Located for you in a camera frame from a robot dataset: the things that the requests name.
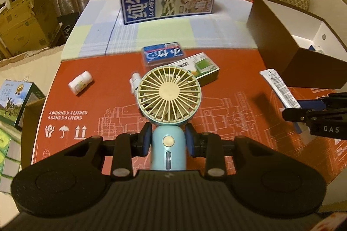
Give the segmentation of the blue clear plastic case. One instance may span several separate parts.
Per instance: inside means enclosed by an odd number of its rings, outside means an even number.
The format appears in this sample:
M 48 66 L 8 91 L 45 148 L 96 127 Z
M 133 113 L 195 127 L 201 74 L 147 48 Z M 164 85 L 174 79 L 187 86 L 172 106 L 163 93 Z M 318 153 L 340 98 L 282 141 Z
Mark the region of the blue clear plastic case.
M 144 65 L 156 67 L 174 63 L 186 57 L 185 51 L 178 42 L 160 43 L 142 47 Z

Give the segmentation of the green white spray box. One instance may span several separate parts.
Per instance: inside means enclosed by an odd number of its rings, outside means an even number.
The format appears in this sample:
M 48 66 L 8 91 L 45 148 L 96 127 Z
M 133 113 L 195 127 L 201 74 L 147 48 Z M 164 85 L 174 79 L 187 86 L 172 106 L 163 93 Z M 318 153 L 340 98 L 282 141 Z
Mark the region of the green white spray box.
M 201 87 L 217 80 L 219 74 L 219 67 L 205 53 L 186 57 L 170 65 L 188 70 L 195 76 Z

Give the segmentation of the teal handheld mini fan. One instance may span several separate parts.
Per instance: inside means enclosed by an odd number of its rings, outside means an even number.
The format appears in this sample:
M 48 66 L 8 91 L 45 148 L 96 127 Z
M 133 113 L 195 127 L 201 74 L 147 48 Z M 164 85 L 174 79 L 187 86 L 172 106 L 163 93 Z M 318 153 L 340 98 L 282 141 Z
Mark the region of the teal handheld mini fan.
M 143 115 L 155 125 L 151 141 L 151 169 L 187 168 L 183 126 L 201 105 L 201 86 L 188 70 L 171 65 L 156 67 L 143 76 L 136 100 Z

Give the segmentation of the pastel checked tablecloth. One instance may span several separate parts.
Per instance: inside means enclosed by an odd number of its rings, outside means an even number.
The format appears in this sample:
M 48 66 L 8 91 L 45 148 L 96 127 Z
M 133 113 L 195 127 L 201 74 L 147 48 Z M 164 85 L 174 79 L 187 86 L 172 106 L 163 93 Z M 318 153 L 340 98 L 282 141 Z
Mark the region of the pastel checked tablecloth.
M 213 12 L 124 24 L 120 0 L 89 0 L 62 51 L 62 60 L 140 51 L 177 42 L 184 49 L 254 49 L 246 22 L 250 2 L 215 0 Z

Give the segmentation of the small spray bottle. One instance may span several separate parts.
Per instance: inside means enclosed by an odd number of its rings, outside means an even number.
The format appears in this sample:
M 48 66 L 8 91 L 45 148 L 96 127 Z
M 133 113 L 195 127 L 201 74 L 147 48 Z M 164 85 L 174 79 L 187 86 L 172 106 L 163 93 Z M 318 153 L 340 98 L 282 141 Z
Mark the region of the small spray bottle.
M 131 93 L 134 97 L 137 96 L 138 87 L 140 85 L 141 80 L 142 80 L 142 77 L 141 77 L 140 73 L 133 73 L 131 75 L 129 83 L 131 86 Z

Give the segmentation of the white ointment tube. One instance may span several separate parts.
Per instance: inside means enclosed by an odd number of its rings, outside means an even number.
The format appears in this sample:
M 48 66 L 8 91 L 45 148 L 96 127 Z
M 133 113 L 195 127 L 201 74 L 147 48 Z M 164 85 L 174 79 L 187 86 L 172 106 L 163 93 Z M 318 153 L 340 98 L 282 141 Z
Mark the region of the white ointment tube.
M 291 91 L 275 69 L 270 68 L 260 71 L 259 73 L 274 90 L 285 109 L 301 109 L 299 102 L 294 98 Z

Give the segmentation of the green milk carton box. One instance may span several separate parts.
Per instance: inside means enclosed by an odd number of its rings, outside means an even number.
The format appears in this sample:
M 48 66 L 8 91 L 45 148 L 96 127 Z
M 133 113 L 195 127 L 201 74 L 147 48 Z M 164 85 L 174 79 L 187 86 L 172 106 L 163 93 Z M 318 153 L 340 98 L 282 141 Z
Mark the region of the green milk carton box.
M 43 92 L 32 82 L 5 80 L 0 95 L 1 121 L 22 131 L 25 106 L 43 98 Z

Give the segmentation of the small white pill bottle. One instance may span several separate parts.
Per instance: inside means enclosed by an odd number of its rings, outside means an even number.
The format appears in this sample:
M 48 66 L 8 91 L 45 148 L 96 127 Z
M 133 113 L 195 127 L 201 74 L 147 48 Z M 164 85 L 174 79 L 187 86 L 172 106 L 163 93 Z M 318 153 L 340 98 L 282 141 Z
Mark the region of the small white pill bottle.
M 81 93 L 91 82 L 93 78 L 89 71 L 84 71 L 82 74 L 74 78 L 69 84 L 68 87 L 74 95 Z

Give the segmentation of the yellow cardboard box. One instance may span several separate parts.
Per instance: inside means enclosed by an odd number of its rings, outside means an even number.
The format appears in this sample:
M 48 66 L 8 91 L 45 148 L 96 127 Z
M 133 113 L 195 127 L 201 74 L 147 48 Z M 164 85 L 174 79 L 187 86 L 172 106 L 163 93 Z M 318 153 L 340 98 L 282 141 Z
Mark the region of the yellow cardboard box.
M 50 0 L 16 0 L 1 13 L 1 45 L 7 58 L 49 47 L 58 30 Z

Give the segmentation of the brown cardboard flap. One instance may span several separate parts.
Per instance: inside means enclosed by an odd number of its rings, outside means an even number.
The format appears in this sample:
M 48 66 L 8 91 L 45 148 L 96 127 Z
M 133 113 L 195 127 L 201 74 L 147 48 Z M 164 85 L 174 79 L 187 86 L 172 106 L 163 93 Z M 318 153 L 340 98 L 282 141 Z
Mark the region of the brown cardboard flap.
M 32 163 L 35 153 L 35 139 L 39 120 L 44 107 L 45 98 L 27 103 L 23 112 L 23 124 L 21 134 L 21 166 L 22 169 Z

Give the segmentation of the red Motul cardboard sheet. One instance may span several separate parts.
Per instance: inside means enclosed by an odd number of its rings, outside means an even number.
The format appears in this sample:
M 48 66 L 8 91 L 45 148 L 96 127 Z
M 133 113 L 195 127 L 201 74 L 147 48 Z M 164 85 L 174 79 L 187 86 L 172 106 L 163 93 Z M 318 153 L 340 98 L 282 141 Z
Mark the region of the red Motul cardboard sheet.
M 141 92 L 144 109 L 160 121 L 194 112 L 199 132 L 223 139 L 250 137 L 318 170 L 330 182 L 346 167 L 346 142 L 305 139 L 282 118 L 282 103 L 260 74 L 265 69 L 256 50 L 208 50 L 218 65 L 215 81 L 195 89 L 171 72 Z M 64 61 L 50 88 L 36 134 L 32 162 L 41 161 L 93 135 L 105 140 L 140 131 L 146 116 L 131 92 L 134 73 L 145 75 L 140 53 Z

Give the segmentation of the brown open storage box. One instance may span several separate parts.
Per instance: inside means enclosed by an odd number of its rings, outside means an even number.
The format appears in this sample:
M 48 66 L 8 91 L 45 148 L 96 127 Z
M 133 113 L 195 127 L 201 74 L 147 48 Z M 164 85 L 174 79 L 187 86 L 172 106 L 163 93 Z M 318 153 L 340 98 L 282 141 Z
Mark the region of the brown open storage box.
M 254 0 L 246 25 L 266 68 L 286 85 L 346 85 L 346 46 L 323 18 L 278 0 Z

